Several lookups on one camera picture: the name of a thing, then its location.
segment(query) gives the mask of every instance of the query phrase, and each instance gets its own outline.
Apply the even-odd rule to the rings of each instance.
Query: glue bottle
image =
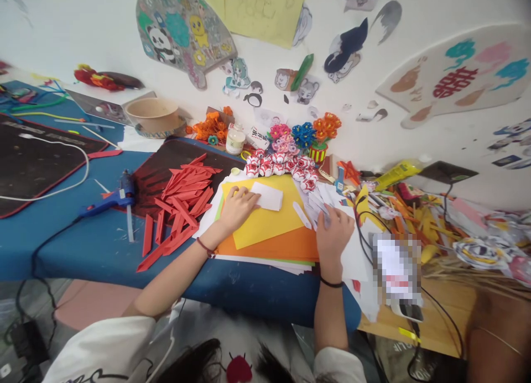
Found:
[[[227,133],[227,143],[225,148],[231,155],[239,155],[243,151],[243,143],[245,143],[245,133],[240,123],[234,123]]]
[[[426,154],[419,156],[419,159],[404,159],[399,162],[398,165],[378,178],[375,191],[383,191],[387,187],[402,181],[403,179],[407,179],[408,177],[420,173],[430,161],[431,156]]]

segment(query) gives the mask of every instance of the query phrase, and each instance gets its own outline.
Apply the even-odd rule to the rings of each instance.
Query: power adapter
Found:
[[[36,321],[15,326],[10,336],[17,357],[26,358],[28,365],[39,365],[50,359]]]

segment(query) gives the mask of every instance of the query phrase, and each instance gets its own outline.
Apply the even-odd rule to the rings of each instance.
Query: black mat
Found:
[[[227,154],[202,148],[186,140],[168,140],[133,174],[136,204],[132,212],[138,217],[144,218],[146,214],[150,214],[156,219],[160,207],[153,202],[153,198],[159,197],[166,188],[171,178],[169,169],[180,169],[181,165],[188,164],[205,153],[207,154],[203,161],[205,166],[223,169],[221,173],[211,178],[210,186],[214,191],[217,191],[219,184],[231,173],[233,167],[240,169],[245,167],[245,161],[237,161]]]
[[[103,141],[63,132],[40,124],[18,124],[0,114],[0,195],[36,198],[43,195],[85,164],[83,154],[73,147],[26,139],[31,134],[48,141],[77,145],[87,154],[107,147]],[[0,218],[9,217],[31,202],[0,199]]]

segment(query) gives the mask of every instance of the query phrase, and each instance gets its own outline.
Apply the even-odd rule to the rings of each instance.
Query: white sleeve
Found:
[[[330,375],[337,383],[366,383],[358,357],[333,347],[322,349],[315,357],[314,376],[320,375]]]
[[[124,382],[144,358],[155,330],[150,317],[96,322],[72,337],[51,365],[43,383]]]

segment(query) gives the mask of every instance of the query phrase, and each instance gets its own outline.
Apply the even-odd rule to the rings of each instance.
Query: blue glue gun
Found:
[[[122,177],[120,178],[120,189],[107,194],[105,199],[99,203],[83,207],[79,216],[91,217],[100,214],[113,206],[125,207],[128,205],[134,205],[134,183],[128,171],[124,170]]]

